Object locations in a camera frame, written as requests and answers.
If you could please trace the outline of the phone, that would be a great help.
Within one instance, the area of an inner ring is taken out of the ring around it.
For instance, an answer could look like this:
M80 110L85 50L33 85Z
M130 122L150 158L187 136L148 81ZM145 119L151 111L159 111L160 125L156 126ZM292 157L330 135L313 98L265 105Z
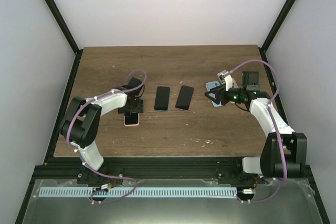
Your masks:
M190 107L194 88L190 86L181 86L175 107L187 111Z
M170 87L158 86L156 90L154 110L167 111L169 106Z
M140 116L138 113L130 113L124 115L123 124L124 126L138 126L140 123Z

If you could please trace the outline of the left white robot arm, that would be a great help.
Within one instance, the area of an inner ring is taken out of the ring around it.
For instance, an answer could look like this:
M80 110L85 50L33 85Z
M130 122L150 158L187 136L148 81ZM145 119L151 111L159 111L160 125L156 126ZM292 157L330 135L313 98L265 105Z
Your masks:
M61 120L59 133L69 146L78 151L83 164L90 167L89 178L95 184L102 184L107 178L107 170L95 139L102 116L117 110L123 115L125 126L138 126L143 113L144 82L132 77L126 85L93 97L74 97Z

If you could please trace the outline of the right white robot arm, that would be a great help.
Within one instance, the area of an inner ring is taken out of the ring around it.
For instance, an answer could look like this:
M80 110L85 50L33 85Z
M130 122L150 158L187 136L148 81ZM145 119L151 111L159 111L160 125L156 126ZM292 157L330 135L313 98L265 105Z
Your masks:
M244 157L233 177L244 184L252 174L274 178L299 178L306 171L307 137L290 127L274 108L271 97L260 90L259 73L244 71L242 86L234 78L218 74L219 80L206 83L205 96L213 105L243 104L261 126L266 141L260 156Z

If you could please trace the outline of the light blue phone case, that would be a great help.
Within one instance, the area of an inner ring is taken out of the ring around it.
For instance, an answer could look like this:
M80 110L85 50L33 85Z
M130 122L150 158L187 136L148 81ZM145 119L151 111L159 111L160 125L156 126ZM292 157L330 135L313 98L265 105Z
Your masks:
M209 92L213 88L218 88L218 87L221 87L221 86L222 86L222 84L220 82L218 82L218 81L211 81L211 82L207 82L205 84L207 92ZM214 107L220 107L220 106L222 106L221 102L219 104L216 104L213 100L211 100L211 102L212 102L212 105Z

